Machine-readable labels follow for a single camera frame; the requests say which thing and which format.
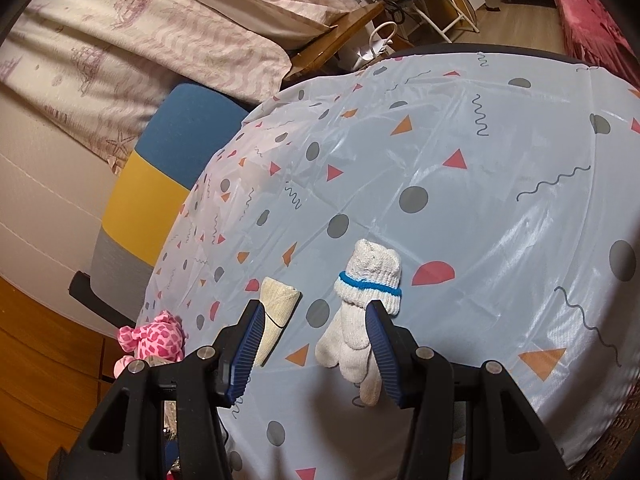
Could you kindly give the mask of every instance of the bed sheet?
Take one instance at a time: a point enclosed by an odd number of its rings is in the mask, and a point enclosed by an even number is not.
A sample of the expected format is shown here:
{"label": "bed sheet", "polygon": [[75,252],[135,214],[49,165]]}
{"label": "bed sheet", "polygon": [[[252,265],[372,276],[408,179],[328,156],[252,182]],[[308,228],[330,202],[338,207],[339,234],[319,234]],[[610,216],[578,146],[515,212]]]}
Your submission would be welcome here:
{"label": "bed sheet", "polygon": [[579,460],[639,371],[633,90],[603,68],[440,54],[315,78],[249,114],[181,208],[138,318],[180,316],[192,352],[265,276],[302,292],[265,367],[220,410],[234,477],[394,478],[411,414],[363,408],[314,359],[360,238],[401,255],[396,324],[452,362],[502,362]]}
{"label": "bed sheet", "polygon": [[556,0],[569,56],[611,73],[640,88],[640,64],[624,35],[600,0]]}

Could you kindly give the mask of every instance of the stuffed animal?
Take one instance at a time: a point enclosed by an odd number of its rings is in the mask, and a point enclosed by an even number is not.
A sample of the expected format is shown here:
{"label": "stuffed animal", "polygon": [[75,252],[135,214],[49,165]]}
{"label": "stuffed animal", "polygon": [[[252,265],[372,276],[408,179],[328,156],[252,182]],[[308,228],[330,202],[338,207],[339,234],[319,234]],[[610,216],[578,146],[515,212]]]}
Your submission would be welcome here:
{"label": "stuffed animal", "polygon": [[182,325],[180,320],[167,310],[163,310],[149,324],[137,328],[122,327],[118,330],[118,342],[125,352],[133,352],[133,356],[125,355],[116,362],[113,367],[113,374],[116,377],[136,359],[158,356],[168,361],[178,362],[184,358]]}

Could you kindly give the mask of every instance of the bed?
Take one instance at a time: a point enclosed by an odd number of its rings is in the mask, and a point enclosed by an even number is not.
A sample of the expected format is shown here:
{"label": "bed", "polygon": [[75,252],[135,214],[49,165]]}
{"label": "bed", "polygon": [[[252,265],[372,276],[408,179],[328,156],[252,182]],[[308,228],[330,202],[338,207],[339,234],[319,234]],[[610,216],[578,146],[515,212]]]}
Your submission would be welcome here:
{"label": "bed", "polygon": [[170,310],[190,352],[235,322],[264,277],[302,292],[265,367],[220,413],[236,478],[393,477],[408,414],[388,399],[363,408],[313,352],[360,238],[401,254],[396,323],[418,343],[503,362],[567,465],[598,440],[638,376],[640,124],[634,88],[585,68],[396,58],[276,94],[214,154],[137,323]]}
{"label": "bed", "polygon": [[640,88],[640,64],[600,0],[556,0],[569,56]]}
{"label": "bed", "polygon": [[0,48],[0,83],[118,170],[179,82],[255,105],[290,78],[292,54],[350,20],[333,50],[306,56],[317,65],[381,10],[359,0],[31,0]]}

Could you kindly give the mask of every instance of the orange triangle pattern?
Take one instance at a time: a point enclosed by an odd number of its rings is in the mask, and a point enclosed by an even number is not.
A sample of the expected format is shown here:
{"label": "orange triangle pattern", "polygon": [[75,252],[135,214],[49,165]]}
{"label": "orange triangle pattern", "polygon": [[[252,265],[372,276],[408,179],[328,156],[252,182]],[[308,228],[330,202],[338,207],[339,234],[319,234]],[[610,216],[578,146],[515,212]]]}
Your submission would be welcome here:
{"label": "orange triangle pattern", "polygon": [[454,442],[451,445],[451,457],[449,458],[449,463],[453,464],[457,459],[462,457],[465,454],[465,445],[460,444],[459,442]]}
{"label": "orange triangle pattern", "polygon": [[306,363],[306,354],[309,352],[309,344],[307,343],[301,349],[296,350],[293,354],[289,354],[285,359],[298,366],[304,366]]}
{"label": "orange triangle pattern", "polygon": [[551,375],[560,358],[564,355],[566,348],[556,348],[554,350],[541,350],[537,352],[524,352],[518,357],[531,368],[536,375],[546,381]]}
{"label": "orange triangle pattern", "polygon": [[409,116],[407,116],[402,119],[402,121],[400,121],[400,124],[398,124],[398,126],[396,126],[396,129],[391,132],[391,135],[405,134],[413,129],[414,128],[411,126],[411,119],[409,118]]}
{"label": "orange triangle pattern", "polygon": [[296,245],[298,244],[298,242],[294,243],[289,249],[287,249],[287,251],[282,255],[282,260],[284,261],[284,264],[289,267],[289,264],[291,263],[291,257],[293,256],[293,251],[296,250]]}

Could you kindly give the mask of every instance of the pink patterned bedding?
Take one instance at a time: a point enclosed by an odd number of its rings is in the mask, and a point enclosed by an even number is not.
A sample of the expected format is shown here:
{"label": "pink patterned bedding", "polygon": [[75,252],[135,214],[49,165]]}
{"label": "pink patterned bedding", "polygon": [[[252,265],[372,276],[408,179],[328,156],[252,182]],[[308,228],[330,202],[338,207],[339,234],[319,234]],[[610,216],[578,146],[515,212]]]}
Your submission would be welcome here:
{"label": "pink patterned bedding", "polygon": [[640,64],[600,0],[556,0],[567,54],[640,88]]}

